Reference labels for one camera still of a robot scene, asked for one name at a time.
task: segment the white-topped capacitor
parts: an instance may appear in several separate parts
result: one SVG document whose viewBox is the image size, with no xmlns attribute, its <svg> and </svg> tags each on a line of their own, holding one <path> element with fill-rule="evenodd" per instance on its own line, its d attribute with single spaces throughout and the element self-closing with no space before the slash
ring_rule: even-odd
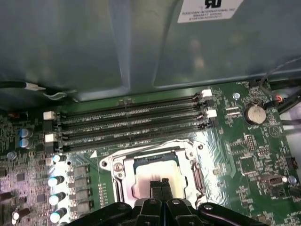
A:
<svg viewBox="0 0 301 226">
<path fill-rule="evenodd" d="M 19 131 L 19 136 L 21 138 L 30 138 L 30 137 L 32 137 L 32 131 L 31 131 L 31 129 L 21 129 Z"/>
<path fill-rule="evenodd" d="M 49 204 L 52 206 L 57 205 L 61 200 L 63 200 L 66 197 L 66 193 L 65 192 L 60 192 L 57 194 L 53 194 L 52 196 L 50 196 L 49 198 Z"/>
<path fill-rule="evenodd" d="M 60 221 L 60 219 L 67 213 L 67 209 L 66 208 L 60 208 L 58 210 L 56 210 L 55 212 L 53 212 L 50 215 L 50 221 L 52 223 L 57 223 Z"/>
<path fill-rule="evenodd" d="M 56 154 L 56 155 L 54 155 L 52 157 L 52 161 L 54 163 L 58 163 L 59 161 L 65 161 L 65 160 L 66 160 L 66 156 L 65 155 L 58 155 L 58 154 Z"/>
<path fill-rule="evenodd" d="M 33 146 L 33 142 L 29 139 L 21 139 L 19 142 L 20 147 L 30 149 Z"/>
<path fill-rule="evenodd" d="M 64 181 L 64 177 L 63 177 L 63 176 L 51 177 L 51 178 L 48 180 L 48 185 L 49 185 L 50 187 L 54 187 L 54 186 L 59 185 L 59 184 L 62 183 L 63 181 Z"/>
<path fill-rule="evenodd" d="M 14 220 L 21 219 L 22 217 L 25 217 L 25 216 L 28 215 L 29 213 L 30 213 L 29 208 L 24 208 L 24 209 L 22 209 L 22 210 L 15 211 L 15 212 L 13 213 L 13 219 L 14 219 Z"/>
</svg>

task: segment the integrated circuit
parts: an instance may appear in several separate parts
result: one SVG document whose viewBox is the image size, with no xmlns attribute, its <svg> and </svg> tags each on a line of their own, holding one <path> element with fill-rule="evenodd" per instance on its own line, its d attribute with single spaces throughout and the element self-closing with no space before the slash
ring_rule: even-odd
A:
<svg viewBox="0 0 301 226">
<path fill-rule="evenodd" d="M 25 181 L 25 173 L 17 174 L 16 178 L 17 178 L 17 182 Z"/>
<path fill-rule="evenodd" d="M 82 176 L 82 175 L 86 175 L 88 173 L 87 171 L 87 166 L 79 166 L 79 167 L 75 167 L 73 169 L 74 171 L 74 176 L 78 177 L 78 176 Z"/>
<path fill-rule="evenodd" d="M 246 158 L 241 158 L 240 162 L 241 162 L 242 173 L 244 175 L 252 174 L 252 173 L 256 172 L 256 166 L 255 166 L 254 159 L 252 156 L 246 157 Z"/>
<path fill-rule="evenodd" d="M 90 202 L 81 202 L 77 205 L 78 213 L 86 213 L 86 212 L 90 212 L 90 210 L 91 210 Z"/>
<path fill-rule="evenodd" d="M 82 200 L 82 199 L 87 199 L 89 197 L 89 193 L 87 189 L 80 190 L 76 192 L 76 199 L 77 200 Z"/>
<path fill-rule="evenodd" d="M 46 201 L 45 194 L 38 194 L 37 195 L 37 202 L 45 202 L 45 201 Z"/>
</svg>

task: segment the screw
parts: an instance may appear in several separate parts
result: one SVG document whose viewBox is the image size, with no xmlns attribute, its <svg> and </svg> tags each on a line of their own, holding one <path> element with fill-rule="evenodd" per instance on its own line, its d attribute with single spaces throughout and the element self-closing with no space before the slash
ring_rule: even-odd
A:
<svg viewBox="0 0 301 226">
<path fill-rule="evenodd" d="M 114 164 L 114 171 L 121 172 L 123 170 L 123 165 L 120 162 Z"/>
<path fill-rule="evenodd" d="M 212 209 L 213 209 L 213 207 L 210 206 L 210 205 L 208 205 L 208 204 L 206 204 L 206 205 L 204 206 L 204 208 L 205 208 L 206 210 L 212 210 Z"/>
<path fill-rule="evenodd" d="M 102 162 L 102 166 L 103 166 L 103 167 L 106 167 L 107 165 L 108 165 L 108 164 L 107 164 L 106 161 L 103 161 L 103 162 Z"/>
<path fill-rule="evenodd" d="M 240 94 L 239 93 L 233 93 L 232 97 L 235 100 L 239 100 L 240 99 Z"/>
<path fill-rule="evenodd" d="M 178 204 L 180 204 L 180 201 L 177 200 L 177 199 L 175 199 L 175 200 L 172 201 L 172 203 L 173 203 L 174 205 L 178 205 Z"/>
</svg>

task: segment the electrolytic capacitor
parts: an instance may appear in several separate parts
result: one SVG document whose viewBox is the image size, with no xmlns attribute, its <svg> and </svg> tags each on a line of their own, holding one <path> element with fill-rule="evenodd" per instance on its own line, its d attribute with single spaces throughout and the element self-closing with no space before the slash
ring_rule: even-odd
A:
<svg viewBox="0 0 301 226">
<path fill-rule="evenodd" d="M 59 222 L 59 220 L 67 213 L 67 209 L 66 208 L 60 208 L 58 210 L 56 210 L 55 212 L 53 212 L 50 215 L 50 221 L 52 223 L 57 223 Z"/>
<path fill-rule="evenodd" d="M 19 142 L 20 147 L 30 149 L 33 146 L 33 142 L 29 139 L 21 139 Z"/>
<path fill-rule="evenodd" d="M 52 206 L 57 205 L 61 200 L 63 200 L 66 197 L 66 193 L 65 192 L 60 192 L 57 194 L 53 194 L 52 196 L 50 196 L 49 198 L 49 204 Z"/>
<path fill-rule="evenodd" d="M 31 131 L 31 129 L 21 129 L 19 131 L 19 136 L 21 138 L 30 138 L 30 137 L 32 137 L 32 131 Z"/>
<path fill-rule="evenodd" d="M 48 180 L 48 185 L 50 187 L 54 187 L 56 185 L 59 185 L 60 183 L 62 183 L 64 181 L 64 177 L 63 176 L 56 176 L 56 177 L 51 177 Z"/>
<path fill-rule="evenodd" d="M 56 154 L 56 155 L 54 155 L 52 157 L 52 161 L 54 163 L 58 163 L 59 161 L 65 161 L 65 160 L 66 160 L 66 156 L 65 155 L 58 155 L 58 154 Z"/>
<path fill-rule="evenodd" d="M 11 192 L 5 192 L 0 194 L 0 202 L 11 199 L 13 194 Z"/>
<path fill-rule="evenodd" d="M 289 184 L 295 185 L 297 183 L 297 178 L 295 178 L 294 176 L 289 176 L 287 178 L 287 181 L 288 181 Z"/>
<path fill-rule="evenodd" d="M 15 211 L 13 213 L 13 219 L 14 220 L 21 219 L 21 218 L 25 217 L 26 215 L 28 215 L 29 213 L 30 213 L 29 208 L 24 208 L 22 210 Z"/>
</svg>

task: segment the small black component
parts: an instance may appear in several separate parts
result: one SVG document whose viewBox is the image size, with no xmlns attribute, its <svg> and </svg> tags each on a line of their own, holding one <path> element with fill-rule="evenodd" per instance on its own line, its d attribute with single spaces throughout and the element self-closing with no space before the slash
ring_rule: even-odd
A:
<svg viewBox="0 0 301 226">
<path fill-rule="evenodd" d="M 6 177 L 6 175 L 8 174 L 6 168 L 0 167 L 0 178 L 4 178 Z"/>
<path fill-rule="evenodd" d="M 206 107 L 214 107 L 214 100 L 206 100 L 205 106 Z"/>
<path fill-rule="evenodd" d="M 44 151 L 44 145 L 43 144 L 37 144 L 36 145 L 36 152 L 43 152 Z"/>
<path fill-rule="evenodd" d="M 58 147 L 58 143 L 57 142 L 49 142 L 49 143 L 45 143 L 44 145 L 44 151 L 46 152 L 46 154 L 53 154 L 56 150 L 56 148 Z"/>
<path fill-rule="evenodd" d="M 38 165 L 39 165 L 39 166 L 46 165 L 46 160 L 39 160 L 39 161 L 38 161 Z"/>
<path fill-rule="evenodd" d="M 218 127 L 220 124 L 216 118 L 211 118 L 210 120 L 211 127 Z"/>
<path fill-rule="evenodd" d="M 44 120 L 43 121 L 43 132 L 51 133 L 53 132 L 53 120 Z"/>
<path fill-rule="evenodd" d="M 45 194 L 38 194 L 37 195 L 37 202 L 45 202 L 45 201 L 46 201 Z"/>
<path fill-rule="evenodd" d="M 25 173 L 17 174 L 17 182 L 18 181 L 25 181 Z"/>
<path fill-rule="evenodd" d="M 277 100 L 272 100 L 272 101 L 265 103 L 263 106 L 264 106 L 264 109 L 268 109 L 270 107 L 278 107 L 279 102 Z"/>
<path fill-rule="evenodd" d="M 297 170 L 299 168 L 295 157 L 286 157 L 285 160 L 289 170 Z"/>
<path fill-rule="evenodd" d="M 257 80 L 252 80 L 249 82 L 249 88 L 259 87 L 259 82 Z"/>
<path fill-rule="evenodd" d="M 280 189 L 277 187 L 269 187 L 269 193 L 272 197 L 280 198 Z"/>
<path fill-rule="evenodd" d="M 248 208 L 248 207 L 249 207 L 249 204 L 248 204 L 248 202 L 246 202 L 246 201 L 242 201 L 241 206 L 242 206 L 243 208 Z"/>
<path fill-rule="evenodd" d="M 301 187 L 300 186 L 291 187 L 290 194 L 292 197 L 296 199 L 301 199 Z"/>
</svg>

